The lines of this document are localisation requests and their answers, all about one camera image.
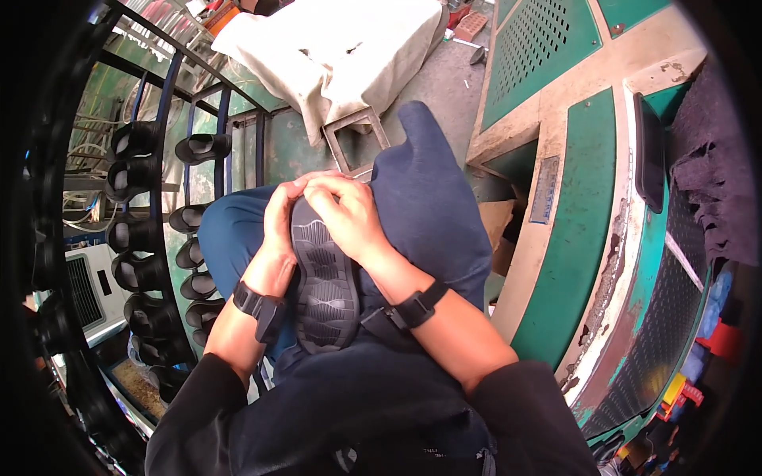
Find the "forearm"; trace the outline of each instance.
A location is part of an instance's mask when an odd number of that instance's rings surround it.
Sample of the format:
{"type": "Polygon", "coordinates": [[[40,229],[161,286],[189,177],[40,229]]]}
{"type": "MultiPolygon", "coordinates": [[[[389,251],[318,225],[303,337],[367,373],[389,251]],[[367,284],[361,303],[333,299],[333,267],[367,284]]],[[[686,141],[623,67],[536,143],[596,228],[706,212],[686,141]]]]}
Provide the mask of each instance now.
{"type": "MultiPolygon", "coordinates": [[[[378,256],[365,270],[391,305],[425,291],[434,282],[391,245],[378,256]]],[[[518,361],[485,316],[452,289],[434,306],[434,316],[411,332],[466,393],[486,375],[518,361]]]]}
{"type": "MultiPolygon", "coordinates": [[[[241,280],[263,296],[282,298],[296,266],[293,252],[279,251],[265,244],[251,259],[241,280]]],[[[248,388],[248,380],[261,360],[265,345],[257,342],[257,321],[235,307],[228,298],[209,335],[203,353],[224,360],[248,388]]]]}

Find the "brick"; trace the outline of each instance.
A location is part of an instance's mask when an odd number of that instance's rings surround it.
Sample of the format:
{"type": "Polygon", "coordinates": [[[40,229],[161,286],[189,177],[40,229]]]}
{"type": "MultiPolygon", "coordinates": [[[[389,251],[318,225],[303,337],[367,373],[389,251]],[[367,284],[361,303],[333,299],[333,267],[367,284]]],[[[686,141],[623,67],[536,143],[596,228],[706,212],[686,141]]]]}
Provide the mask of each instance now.
{"type": "Polygon", "coordinates": [[[473,41],[476,34],[487,24],[487,17],[481,13],[473,12],[463,18],[455,27],[455,38],[465,41],[473,41]]]}

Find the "thigh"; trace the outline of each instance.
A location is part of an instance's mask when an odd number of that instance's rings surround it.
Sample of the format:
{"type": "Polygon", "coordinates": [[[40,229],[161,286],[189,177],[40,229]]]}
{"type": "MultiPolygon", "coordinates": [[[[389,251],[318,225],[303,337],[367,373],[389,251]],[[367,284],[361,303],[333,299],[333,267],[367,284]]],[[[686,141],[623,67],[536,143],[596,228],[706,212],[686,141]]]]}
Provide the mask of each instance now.
{"type": "MultiPolygon", "coordinates": [[[[492,249],[471,187],[428,107],[399,110],[407,140],[381,151],[370,186],[389,242],[415,266],[445,282],[477,308],[492,249]]],[[[376,294],[361,272],[363,292],[376,294]]]]}
{"type": "Polygon", "coordinates": [[[228,298],[264,240],[264,209],[275,186],[225,195],[204,212],[198,241],[219,293],[228,298]]]}

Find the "hand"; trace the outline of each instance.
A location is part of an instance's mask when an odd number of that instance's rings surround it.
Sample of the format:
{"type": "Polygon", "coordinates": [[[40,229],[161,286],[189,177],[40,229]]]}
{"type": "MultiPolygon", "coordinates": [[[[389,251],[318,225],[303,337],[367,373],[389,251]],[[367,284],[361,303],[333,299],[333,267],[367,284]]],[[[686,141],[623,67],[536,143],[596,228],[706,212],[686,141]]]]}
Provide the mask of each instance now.
{"type": "Polygon", "coordinates": [[[383,234],[367,185],[345,177],[315,177],[308,182],[304,197],[323,219],[334,243],[360,266],[371,267],[394,251],[383,234]],[[333,195],[338,196],[338,203],[333,195]]]}
{"type": "Polygon", "coordinates": [[[266,296],[283,297],[296,266],[291,248],[289,217],[291,207],[302,195],[309,180],[316,177],[343,177],[340,171],[310,172],[292,182],[284,182],[273,192],[264,209],[264,240],[241,279],[266,296]]]}
{"type": "Polygon", "coordinates": [[[264,209],[264,241],[261,248],[274,254],[293,254],[289,230],[291,208],[308,182],[317,177],[344,177],[344,174],[340,171],[309,172],[292,182],[278,185],[264,209]]]}

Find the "sole tread pattern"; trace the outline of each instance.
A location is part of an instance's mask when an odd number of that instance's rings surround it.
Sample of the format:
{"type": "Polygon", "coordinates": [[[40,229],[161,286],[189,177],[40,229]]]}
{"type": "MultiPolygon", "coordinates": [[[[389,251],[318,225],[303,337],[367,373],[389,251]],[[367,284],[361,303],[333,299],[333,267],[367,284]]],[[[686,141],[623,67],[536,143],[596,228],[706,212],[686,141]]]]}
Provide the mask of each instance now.
{"type": "Polygon", "coordinates": [[[359,324],[351,260],[303,197],[293,207],[291,240],[301,273],[296,310],[299,341],[310,353],[339,350],[349,344],[359,324]]]}

